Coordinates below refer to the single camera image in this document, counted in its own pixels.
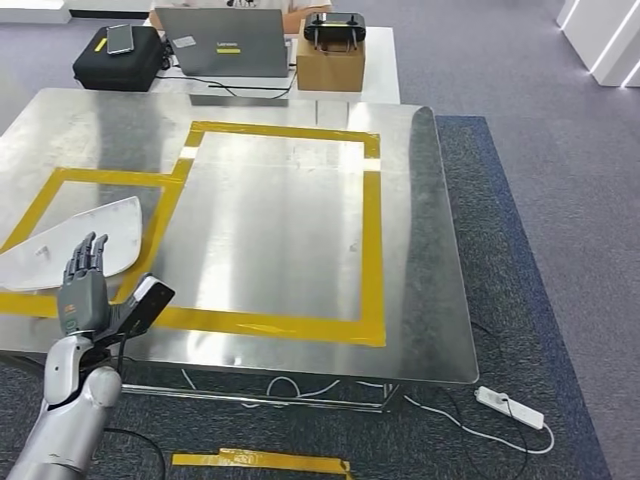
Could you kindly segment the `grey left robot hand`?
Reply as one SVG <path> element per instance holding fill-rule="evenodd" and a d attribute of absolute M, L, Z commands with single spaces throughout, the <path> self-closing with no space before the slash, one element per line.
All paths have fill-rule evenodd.
<path fill-rule="evenodd" d="M 107 322 L 109 300 L 103 274 L 106 234 L 96 238 L 90 232 L 67 261 L 57 295 L 58 318 L 66 335 L 95 331 Z"/>

